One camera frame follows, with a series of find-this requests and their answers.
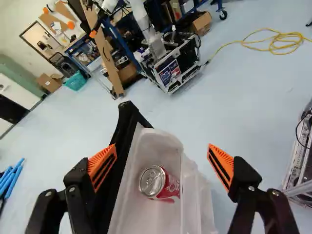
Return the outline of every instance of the wheel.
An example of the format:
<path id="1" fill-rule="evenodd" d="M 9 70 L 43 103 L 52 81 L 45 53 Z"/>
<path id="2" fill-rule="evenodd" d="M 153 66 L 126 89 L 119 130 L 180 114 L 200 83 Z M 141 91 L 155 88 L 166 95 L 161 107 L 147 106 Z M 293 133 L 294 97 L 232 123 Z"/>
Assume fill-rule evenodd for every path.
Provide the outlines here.
<path id="1" fill-rule="evenodd" d="M 228 17 L 227 11 L 220 12 L 220 15 L 219 15 L 220 20 L 225 20 L 227 17 Z"/>

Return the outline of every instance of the red soda can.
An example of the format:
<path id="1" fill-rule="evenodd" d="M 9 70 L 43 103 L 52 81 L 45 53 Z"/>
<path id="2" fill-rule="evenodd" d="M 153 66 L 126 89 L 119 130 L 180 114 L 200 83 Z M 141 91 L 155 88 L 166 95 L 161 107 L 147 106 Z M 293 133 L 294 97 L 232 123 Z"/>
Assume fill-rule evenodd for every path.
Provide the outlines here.
<path id="1" fill-rule="evenodd" d="M 140 174 L 138 189 L 151 200 L 175 203 L 180 199 L 180 181 L 157 165 Z"/>

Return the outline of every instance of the light blue floor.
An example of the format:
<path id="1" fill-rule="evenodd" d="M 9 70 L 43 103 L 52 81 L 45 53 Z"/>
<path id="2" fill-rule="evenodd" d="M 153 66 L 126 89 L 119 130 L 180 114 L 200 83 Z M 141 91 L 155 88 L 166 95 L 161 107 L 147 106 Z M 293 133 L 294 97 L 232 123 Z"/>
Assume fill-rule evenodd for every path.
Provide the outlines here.
<path id="1" fill-rule="evenodd" d="M 226 21 L 220 22 L 211 11 L 214 23 L 202 38 L 203 59 L 220 45 L 263 27 L 312 37 L 312 28 L 305 27 L 312 17 L 310 0 L 242 0 L 225 6 Z M 0 141 L 0 170 L 26 158 L 0 219 L 0 233 L 23 233 L 37 195 L 48 188 L 62 190 L 66 172 L 108 145 L 117 105 L 130 99 L 155 128 L 176 135 L 186 155 L 197 162 L 212 184 L 215 224 L 225 234 L 235 204 L 206 160 L 208 143 L 244 157 L 263 176 L 261 189 L 278 188 L 290 160 L 298 116 L 312 96 L 311 58 L 309 42 L 286 56 L 231 45 L 173 96 L 148 80 L 137 82 L 126 98 L 116 101 L 94 79 L 77 93 L 60 88 Z M 292 208 L 301 233 L 311 233 L 312 210 Z M 61 233 L 69 230 L 64 221 Z M 258 216 L 253 233 L 263 233 Z"/>

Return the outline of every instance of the blue metal bar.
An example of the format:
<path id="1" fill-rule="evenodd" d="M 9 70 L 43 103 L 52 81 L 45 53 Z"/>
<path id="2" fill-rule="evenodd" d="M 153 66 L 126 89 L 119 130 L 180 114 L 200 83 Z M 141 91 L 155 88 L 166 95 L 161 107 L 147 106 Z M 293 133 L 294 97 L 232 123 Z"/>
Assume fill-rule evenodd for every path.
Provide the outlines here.
<path id="1" fill-rule="evenodd" d="M 121 44 L 121 46 L 124 48 L 127 57 L 134 63 L 134 65 L 136 66 L 136 70 L 138 72 L 141 71 L 141 66 L 139 65 L 139 63 L 137 62 L 136 58 L 134 57 L 133 53 L 131 52 L 131 50 L 129 49 L 127 43 L 124 41 L 124 39 L 122 38 L 121 34 L 119 33 L 118 30 L 116 30 L 116 28 L 110 23 L 110 20 L 103 20 L 103 25 L 105 28 L 107 28 L 108 30 L 111 29 L 112 30 L 112 34 L 114 34 L 114 37 L 116 37 L 116 39 L 119 41 L 119 43 Z"/>

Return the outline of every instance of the sticker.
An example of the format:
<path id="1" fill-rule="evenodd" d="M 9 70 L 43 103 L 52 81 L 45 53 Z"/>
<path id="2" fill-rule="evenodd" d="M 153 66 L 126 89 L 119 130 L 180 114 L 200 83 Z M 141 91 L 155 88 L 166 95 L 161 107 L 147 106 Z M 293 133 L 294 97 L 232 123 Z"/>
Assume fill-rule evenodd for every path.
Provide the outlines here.
<path id="1" fill-rule="evenodd" d="M 171 72 L 169 67 L 166 67 L 165 69 L 163 69 L 160 73 L 159 76 L 163 82 L 163 84 L 166 86 L 167 84 L 169 84 L 170 80 L 171 80 Z"/>
<path id="2" fill-rule="evenodd" d="M 166 86 L 169 84 L 171 79 L 173 77 L 176 77 L 181 74 L 181 70 L 179 68 L 179 65 L 177 63 L 177 60 L 173 60 L 167 67 L 161 70 L 161 72 L 158 73 L 163 84 Z"/>

